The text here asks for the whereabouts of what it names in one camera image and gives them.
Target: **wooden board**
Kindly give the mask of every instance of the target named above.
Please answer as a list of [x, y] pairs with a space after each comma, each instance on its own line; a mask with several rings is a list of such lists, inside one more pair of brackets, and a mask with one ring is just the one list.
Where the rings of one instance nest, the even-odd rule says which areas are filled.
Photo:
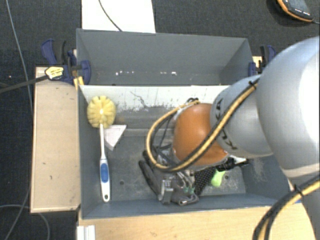
[[[79, 219], [79, 226], [95, 225], [96, 240], [250, 240], [269, 207], [182, 214]], [[309, 217], [301, 203], [276, 219], [270, 240], [314, 240]]]

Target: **clamp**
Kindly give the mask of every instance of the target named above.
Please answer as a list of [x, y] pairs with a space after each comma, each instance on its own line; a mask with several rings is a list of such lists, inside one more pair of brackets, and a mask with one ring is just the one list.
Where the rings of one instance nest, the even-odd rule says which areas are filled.
[[88, 60], [82, 60], [77, 65], [77, 58], [70, 50], [65, 56], [65, 40], [46, 40], [41, 45], [42, 56], [48, 61], [50, 67], [45, 74], [50, 80], [62, 81], [73, 85], [74, 79], [83, 78], [85, 85], [89, 84], [91, 78], [91, 67]]

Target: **green object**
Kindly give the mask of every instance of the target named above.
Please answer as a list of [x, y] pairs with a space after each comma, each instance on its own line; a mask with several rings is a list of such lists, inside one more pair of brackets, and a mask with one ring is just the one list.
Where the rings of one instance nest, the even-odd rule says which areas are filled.
[[214, 187], [220, 187], [222, 177], [225, 175], [226, 171], [215, 171], [215, 174], [213, 175], [211, 179], [211, 185]]

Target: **white paper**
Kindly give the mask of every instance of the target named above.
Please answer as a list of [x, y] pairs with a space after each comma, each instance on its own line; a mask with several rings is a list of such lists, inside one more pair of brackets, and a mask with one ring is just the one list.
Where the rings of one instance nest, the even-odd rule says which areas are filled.
[[[151, 0], [100, 0], [117, 26], [126, 32], [155, 33]], [[99, 0], [82, 0], [82, 28], [117, 31], [105, 15]]]
[[114, 150], [126, 128], [126, 125], [113, 124], [109, 128], [104, 129], [104, 144], [108, 149]]

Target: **yellow cable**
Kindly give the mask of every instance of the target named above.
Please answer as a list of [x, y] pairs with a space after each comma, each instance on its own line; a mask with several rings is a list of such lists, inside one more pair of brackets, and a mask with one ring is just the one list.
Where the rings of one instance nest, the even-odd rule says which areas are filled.
[[[186, 160], [185, 162], [183, 162], [182, 164], [172, 168], [170, 171], [171, 172], [175, 172], [175, 171], [179, 171], [180, 169], [183, 169], [187, 166], [189, 166], [190, 164], [192, 164], [192, 162], [194, 162], [197, 158], [199, 158], [200, 156], [203, 155], [204, 151], [207, 149], [207, 147], [215, 140], [215, 138], [218, 136], [218, 134], [220, 133], [220, 131], [222, 130], [222, 128], [225, 126], [225, 124], [227, 123], [227, 121], [229, 120], [229, 118], [232, 116], [232, 114], [234, 113], [234, 111], [238, 108], [238, 106], [257, 88], [258, 84], [254, 84], [252, 85], [247, 91], [245, 91], [239, 98], [237, 98], [237, 100], [230, 106], [229, 110], [225, 113], [225, 115], [222, 117], [220, 123], [218, 124], [218, 126], [214, 129], [213, 133], [210, 135], [210, 137], [205, 141], [205, 143], [200, 147], [200, 149], [192, 156], [190, 157], [188, 160]], [[150, 128], [148, 134], [147, 134], [147, 138], [146, 138], [146, 152], [148, 155], [148, 158], [151, 160], [151, 162], [153, 163], [153, 165], [155, 167], [157, 167], [158, 169], [168, 169], [168, 166], [162, 165], [157, 163], [157, 161], [155, 160], [152, 151], [150, 149], [150, 140], [151, 140], [151, 135], [154, 131], [154, 129], [158, 126], [158, 124], [165, 119], [166, 117], [172, 115], [173, 113], [177, 112], [180, 108], [183, 108], [185, 106], [188, 106], [188, 104], [176, 107], [175, 109], [173, 109], [172, 111], [168, 112], [167, 114], [165, 114], [164, 116], [162, 116], [160, 119], [158, 119], [157, 121], [155, 121], [155, 123], [152, 125], [152, 127]]]
[[150, 149], [150, 140], [151, 140], [151, 135], [152, 133], [154, 132], [155, 128], [159, 125], [159, 123], [164, 120], [165, 118], [173, 115], [174, 113], [176, 113], [178, 110], [180, 109], [183, 109], [187, 106], [192, 106], [192, 105], [195, 105], [195, 104], [199, 104], [200, 101], [199, 100], [194, 100], [192, 102], [189, 102], [189, 103], [186, 103], [186, 104], [183, 104], [183, 105], [180, 105], [180, 106], [177, 106], [175, 109], [169, 111], [168, 113], [166, 113], [165, 115], [163, 115], [162, 117], [160, 117], [157, 121], [155, 121], [153, 123], [153, 125], [151, 126], [147, 136], [146, 136], [146, 152], [148, 154], [148, 157], [149, 159], [151, 160], [151, 162], [159, 169], [167, 169], [168, 167], [167, 166], [164, 166], [160, 163], [157, 163], [157, 161], [155, 160], [154, 156], [152, 155], [152, 151]]
[[[279, 212], [277, 213], [276, 216], [278, 216], [281, 212], [283, 212], [285, 209], [287, 209], [290, 205], [295, 204], [298, 200], [300, 200], [303, 196], [307, 196], [310, 193], [312, 193], [313, 191], [316, 191], [317, 189], [320, 188], [320, 180], [317, 180], [316, 182], [314, 182], [313, 184], [309, 185], [308, 187], [306, 187], [305, 189], [303, 189], [302, 195], [300, 193], [297, 193], [296, 195], [294, 195], [290, 200], [288, 200], [286, 202], [286, 204], [279, 210]], [[258, 240], [264, 240], [265, 239], [265, 235], [266, 235], [266, 228], [269, 222], [269, 218], [265, 220], [265, 222], [262, 225], [260, 234], [258, 236]]]

